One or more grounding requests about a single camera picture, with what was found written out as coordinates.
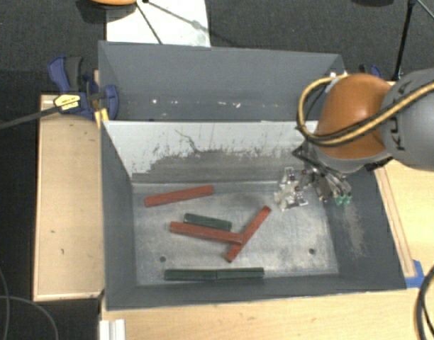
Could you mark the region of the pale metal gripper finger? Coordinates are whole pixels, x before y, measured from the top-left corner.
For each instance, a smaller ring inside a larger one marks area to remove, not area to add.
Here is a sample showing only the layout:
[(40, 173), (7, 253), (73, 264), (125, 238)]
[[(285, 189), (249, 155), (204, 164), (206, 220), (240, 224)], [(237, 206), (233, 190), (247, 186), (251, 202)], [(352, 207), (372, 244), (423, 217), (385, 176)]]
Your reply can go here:
[(308, 205), (308, 201), (307, 199), (305, 199), (304, 193), (299, 191), (283, 194), (279, 203), (279, 208), (281, 209), (281, 211), (285, 211), (292, 208), (303, 207), (306, 205)]
[(278, 183), (278, 189), (274, 193), (276, 202), (295, 202), (296, 201), (296, 179), (292, 166), (284, 169), (282, 178)]

